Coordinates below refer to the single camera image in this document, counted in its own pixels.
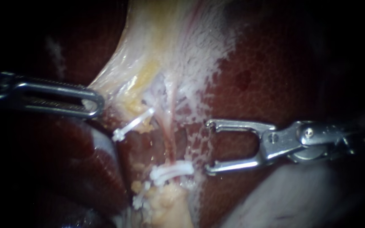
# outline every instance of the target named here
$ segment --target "white surgical clip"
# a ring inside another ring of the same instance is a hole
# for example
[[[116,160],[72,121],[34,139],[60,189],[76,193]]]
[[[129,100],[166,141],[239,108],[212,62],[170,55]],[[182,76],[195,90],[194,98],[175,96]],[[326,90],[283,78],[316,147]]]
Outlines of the white surgical clip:
[[[142,115],[140,115],[136,119],[132,120],[132,122],[130,122],[124,128],[122,128],[122,129],[117,128],[114,131],[114,136],[112,137],[112,140],[115,142],[116,141],[120,142],[120,141],[124,140],[126,133],[131,131],[134,127],[136,127],[139,123],[141,123],[146,118],[153,116],[153,114],[154,114],[154,108],[149,108]]]

